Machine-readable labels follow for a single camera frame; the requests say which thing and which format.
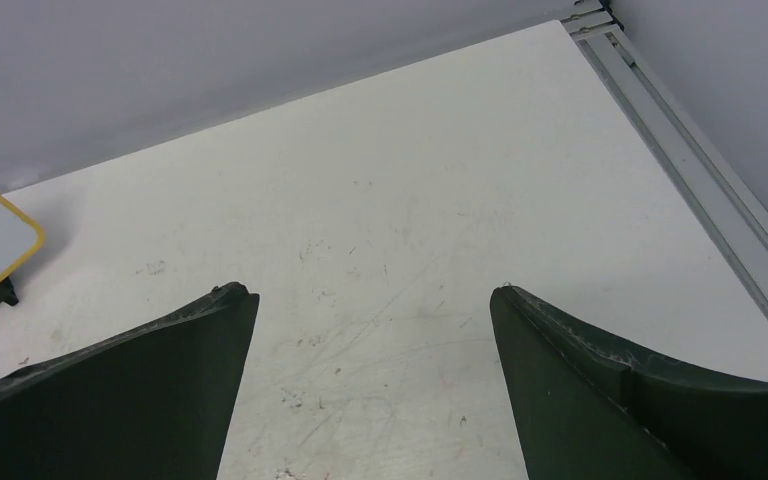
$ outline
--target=wall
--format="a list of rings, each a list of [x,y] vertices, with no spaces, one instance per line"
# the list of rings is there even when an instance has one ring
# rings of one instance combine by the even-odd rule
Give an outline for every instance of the wall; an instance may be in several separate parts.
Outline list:
[[[512,30],[570,4],[0,1],[0,190]]]
[[[768,210],[768,2],[613,6],[650,66]]]

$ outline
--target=white table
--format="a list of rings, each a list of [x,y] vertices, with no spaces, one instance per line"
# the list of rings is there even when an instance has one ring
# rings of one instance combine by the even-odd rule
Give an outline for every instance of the white table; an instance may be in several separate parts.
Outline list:
[[[223,479],[522,478],[504,282],[768,380],[767,322],[556,22],[9,198],[49,244],[0,307],[0,375],[262,294]]]

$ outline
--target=scratched surface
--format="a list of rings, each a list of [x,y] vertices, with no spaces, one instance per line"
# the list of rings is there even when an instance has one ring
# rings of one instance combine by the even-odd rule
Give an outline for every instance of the scratched surface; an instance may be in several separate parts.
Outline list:
[[[766,322],[556,23],[10,198],[50,241],[0,308],[0,375],[213,285],[262,295],[222,479],[523,478],[504,282],[768,380]]]

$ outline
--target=black bracket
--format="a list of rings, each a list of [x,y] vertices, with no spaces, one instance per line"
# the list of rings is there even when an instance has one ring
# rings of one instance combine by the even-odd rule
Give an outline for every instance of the black bracket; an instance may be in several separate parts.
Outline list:
[[[6,303],[11,307],[19,303],[19,297],[16,296],[16,289],[13,288],[13,282],[10,277],[0,282],[0,303]]]

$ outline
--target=metal frame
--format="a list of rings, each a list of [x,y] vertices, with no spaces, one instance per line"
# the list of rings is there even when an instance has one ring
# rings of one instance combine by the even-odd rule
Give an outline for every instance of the metal frame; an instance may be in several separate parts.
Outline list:
[[[556,13],[768,319],[766,209],[598,1]]]

